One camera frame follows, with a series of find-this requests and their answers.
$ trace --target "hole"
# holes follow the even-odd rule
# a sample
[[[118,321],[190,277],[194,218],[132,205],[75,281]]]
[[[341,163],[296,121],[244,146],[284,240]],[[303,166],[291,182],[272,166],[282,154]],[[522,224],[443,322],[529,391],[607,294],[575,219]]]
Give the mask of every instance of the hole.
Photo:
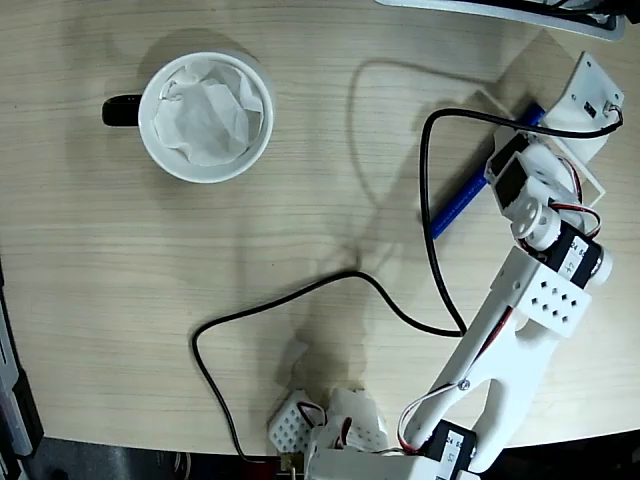
[[[596,109],[593,108],[593,105],[591,105],[589,102],[586,102],[583,108],[584,108],[584,111],[587,112],[591,118],[596,118],[597,112],[596,112]]]

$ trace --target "white plastic bracket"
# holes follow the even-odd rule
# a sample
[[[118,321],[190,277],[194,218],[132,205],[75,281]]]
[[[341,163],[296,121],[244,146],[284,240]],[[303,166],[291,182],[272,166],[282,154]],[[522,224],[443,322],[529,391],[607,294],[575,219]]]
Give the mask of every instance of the white plastic bracket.
[[[303,453],[309,446],[311,427],[298,409],[311,402],[304,390],[294,390],[269,423],[269,440],[279,453]]]
[[[562,97],[543,117],[541,123],[550,128],[588,132],[600,130],[615,123],[618,116],[608,106],[622,108],[624,93],[611,80],[604,69],[588,53],[578,61]],[[552,141],[565,153],[584,179],[584,203],[594,206],[606,193],[595,175],[587,168],[589,161],[607,143],[609,137],[591,140],[552,137]]]

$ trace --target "white mug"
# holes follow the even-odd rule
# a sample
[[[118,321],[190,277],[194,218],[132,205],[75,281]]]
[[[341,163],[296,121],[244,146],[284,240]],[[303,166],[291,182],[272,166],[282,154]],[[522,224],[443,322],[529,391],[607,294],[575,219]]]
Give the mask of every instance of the white mug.
[[[196,60],[224,62],[239,69],[254,83],[262,99],[264,118],[256,140],[242,155],[223,165],[202,166],[190,163],[178,150],[162,145],[153,126],[163,86],[180,68]],[[274,98],[269,77],[262,66],[249,55],[230,50],[197,52],[176,58],[162,67],[149,81],[142,95],[120,95],[107,100],[102,106],[102,121],[112,127],[137,126],[151,158],[174,177],[194,183],[218,183],[246,171],[264,152],[273,132]]]

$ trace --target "perforated plate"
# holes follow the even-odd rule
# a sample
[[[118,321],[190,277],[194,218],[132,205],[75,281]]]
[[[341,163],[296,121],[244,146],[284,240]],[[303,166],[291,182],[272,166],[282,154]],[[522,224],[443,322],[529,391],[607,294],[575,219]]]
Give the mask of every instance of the perforated plate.
[[[311,427],[298,410],[298,402],[311,402],[304,390],[294,391],[269,424],[269,440],[280,453],[304,453]]]
[[[502,292],[513,308],[565,338],[591,303],[591,295],[518,248],[511,250],[491,288]]]

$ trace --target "black floor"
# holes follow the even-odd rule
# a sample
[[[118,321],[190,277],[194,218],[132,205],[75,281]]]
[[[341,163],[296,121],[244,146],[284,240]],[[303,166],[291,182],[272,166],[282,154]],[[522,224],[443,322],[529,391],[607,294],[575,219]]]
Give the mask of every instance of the black floor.
[[[277,464],[238,457],[180,454],[43,439],[26,462],[30,480],[274,480]],[[483,480],[640,479],[640,431],[505,450]]]

